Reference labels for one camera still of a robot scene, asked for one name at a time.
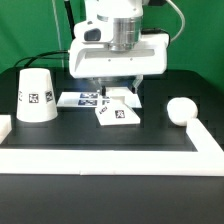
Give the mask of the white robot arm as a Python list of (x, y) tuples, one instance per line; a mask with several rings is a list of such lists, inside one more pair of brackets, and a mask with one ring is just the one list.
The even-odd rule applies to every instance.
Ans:
[(75, 78), (134, 78), (136, 92), (145, 75), (167, 68), (167, 48), (176, 40), (159, 28), (142, 26), (143, 8), (172, 0), (84, 0), (86, 20), (74, 26), (69, 71)]

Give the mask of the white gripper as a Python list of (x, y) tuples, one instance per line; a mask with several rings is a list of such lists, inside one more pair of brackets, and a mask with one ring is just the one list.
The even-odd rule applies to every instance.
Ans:
[[(156, 33), (142, 35), (134, 48), (113, 52), (103, 43), (82, 43), (74, 40), (69, 50), (69, 71), (74, 78), (136, 76), (131, 91), (138, 92), (142, 75), (162, 74), (167, 68), (169, 35)], [(106, 98), (106, 87), (97, 90)]]

